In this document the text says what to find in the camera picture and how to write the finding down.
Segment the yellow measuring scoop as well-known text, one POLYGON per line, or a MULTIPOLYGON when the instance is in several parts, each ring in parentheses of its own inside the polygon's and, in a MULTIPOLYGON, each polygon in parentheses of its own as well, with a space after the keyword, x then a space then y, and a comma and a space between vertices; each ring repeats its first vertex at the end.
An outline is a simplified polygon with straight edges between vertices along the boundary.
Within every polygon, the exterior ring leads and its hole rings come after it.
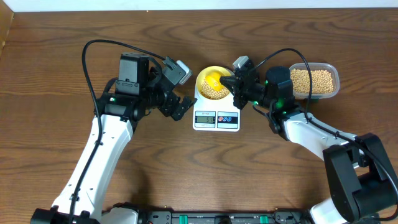
POLYGON ((205 81, 214 91, 221 91, 223 89, 222 84, 220 83, 221 73, 214 71, 210 72, 206 77, 205 81))

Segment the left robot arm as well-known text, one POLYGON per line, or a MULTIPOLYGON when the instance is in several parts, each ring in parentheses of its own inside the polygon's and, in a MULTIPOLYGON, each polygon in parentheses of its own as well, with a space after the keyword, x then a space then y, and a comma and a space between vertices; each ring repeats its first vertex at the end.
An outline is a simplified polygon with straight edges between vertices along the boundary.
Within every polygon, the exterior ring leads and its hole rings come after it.
POLYGON ((143 89, 140 93, 104 91, 96 101, 90 136, 72 176, 50 209, 35 210, 31 223, 145 222, 144 215, 126 205, 103 211, 113 172, 147 110, 157 108, 178 121, 195 102, 196 98, 180 98, 163 88, 143 89))

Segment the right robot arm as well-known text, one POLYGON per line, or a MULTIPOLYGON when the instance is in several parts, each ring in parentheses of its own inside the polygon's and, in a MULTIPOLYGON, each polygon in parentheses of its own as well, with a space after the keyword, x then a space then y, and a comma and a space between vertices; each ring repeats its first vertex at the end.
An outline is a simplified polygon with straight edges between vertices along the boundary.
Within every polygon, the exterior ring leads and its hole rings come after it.
POLYGON ((295 102, 286 67, 272 67, 264 83, 255 68, 241 67, 220 83, 241 109, 248 102, 268 109, 271 130, 308 149, 324 161, 331 197, 313 206, 312 223, 387 222, 379 212, 397 205, 397 176, 381 140, 374 134, 344 133, 317 120, 295 102))

